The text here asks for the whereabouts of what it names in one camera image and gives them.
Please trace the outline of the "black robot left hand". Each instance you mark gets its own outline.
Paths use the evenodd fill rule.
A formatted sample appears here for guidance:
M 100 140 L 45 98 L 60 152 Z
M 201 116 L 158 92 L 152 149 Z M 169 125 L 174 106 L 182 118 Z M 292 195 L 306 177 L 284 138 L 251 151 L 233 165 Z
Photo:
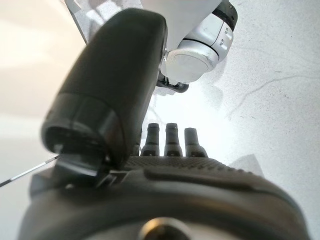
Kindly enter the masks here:
M 297 203 L 207 156 L 175 124 L 141 130 L 167 41 L 165 18 L 129 8 L 85 47 L 41 127 L 55 165 L 32 176 L 20 240 L 308 240 Z

